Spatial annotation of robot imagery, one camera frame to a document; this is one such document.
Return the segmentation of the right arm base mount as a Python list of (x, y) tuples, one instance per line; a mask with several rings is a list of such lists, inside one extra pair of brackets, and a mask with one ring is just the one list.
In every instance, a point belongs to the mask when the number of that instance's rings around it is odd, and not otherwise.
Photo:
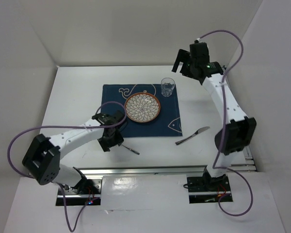
[(233, 202), (227, 176), (218, 184), (211, 186), (207, 186), (202, 177), (187, 177), (187, 183), (183, 187), (188, 190), (190, 204), (215, 203), (221, 197), (221, 202)]

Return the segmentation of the clear drinking glass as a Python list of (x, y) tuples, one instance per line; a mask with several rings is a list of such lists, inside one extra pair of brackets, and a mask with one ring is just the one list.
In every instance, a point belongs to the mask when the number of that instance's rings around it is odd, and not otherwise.
[(175, 88), (175, 81), (172, 78), (163, 78), (161, 80), (161, 93), (164, 97), (172, 95)]

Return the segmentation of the orange rimmed patterned plate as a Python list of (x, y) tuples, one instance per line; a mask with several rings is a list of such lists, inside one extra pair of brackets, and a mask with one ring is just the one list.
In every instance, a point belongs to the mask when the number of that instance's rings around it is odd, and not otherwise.
[(135, 93), (128, 97), (124, 107), (127, 117), (137, 123), (153, 121), (161, 111), (158, 98), (146, 92)]

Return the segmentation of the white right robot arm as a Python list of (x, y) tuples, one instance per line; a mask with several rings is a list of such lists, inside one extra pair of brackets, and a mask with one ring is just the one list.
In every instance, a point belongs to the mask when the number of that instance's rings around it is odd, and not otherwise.
[(218, 150), (214, 162), (206, 166), (199, 184), (206, 190), (216, 190), (226, 181), (226, 172), (234, 158), (251, 142), (257, 122), (241, 109), (224, 78), (218, 62), (211, 62), (208, 45), (196, 40), (189, 51), (180, 49), (172, 72), (200, 82), (209, 93), (219, 112), (223, 127), (214, 138)]

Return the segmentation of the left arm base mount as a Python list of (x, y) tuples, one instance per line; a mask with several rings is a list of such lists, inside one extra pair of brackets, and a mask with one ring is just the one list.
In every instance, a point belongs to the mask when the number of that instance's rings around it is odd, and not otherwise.
[(59, 187), (55, 205), (64, 205), (63, 193), (65, 194), (67, 206), (83, 206), (86, 202), (88, 202), (87, 205), (89, 206), (101, 205), (102, 177), (93, 176), (90, 180), (92, 180), (92, 185), (86, 187), (81, 192), (67, 185), (64, 185), (64, 192), (62, 192)]

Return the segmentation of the blue whale placemat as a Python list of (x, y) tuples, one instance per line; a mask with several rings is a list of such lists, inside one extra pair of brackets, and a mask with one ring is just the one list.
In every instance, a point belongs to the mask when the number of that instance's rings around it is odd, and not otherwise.
[(124, 138), (182, 136), (176, 87), (171, 96), (164, 97), (160, 84), (105, 84), (102, 88), (101, 103), (116, 101), (124, 105), (128, 97), (141, 92), (158, 98), (161, 104), (160, 113), (153, 121), (147, 123), (134, 122), (127, 118), (127, 124), (121, 128), (122, 136)]

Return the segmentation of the silver fork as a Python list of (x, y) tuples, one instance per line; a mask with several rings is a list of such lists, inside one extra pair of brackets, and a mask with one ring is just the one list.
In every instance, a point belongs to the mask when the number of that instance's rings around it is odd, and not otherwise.
[(121, 146), (124, 147), (124, 148), (126, 148), (126, 149), (128, 149), (129, 151), (133, 152), (134, 154), (140, 155), (140, 153), (138, 151), (136, 151), (136, 150), (134, 150), (134, 149), (132, 149), (130, 147), (127, 147), (127, 146), (125, 146), (123, 144)]

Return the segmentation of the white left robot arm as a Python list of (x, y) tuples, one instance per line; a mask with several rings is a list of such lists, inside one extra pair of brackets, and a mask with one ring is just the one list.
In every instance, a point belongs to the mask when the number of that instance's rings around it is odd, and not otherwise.
[(124, 113), (113, 115), (99, 113), (92, 116), (79, 129), (46, 137), (37, 135), (31, 142), (23, 160), (23, 166), (40, 185), (57, 183), (68, 186), (76, 194), (96, 194), (97, 185), (76, 167), (60, 163), (70, 152), (84, 144), (97, 140), (104, 152), (120, 146), (124, 138), (120, 128), (125, 124)]

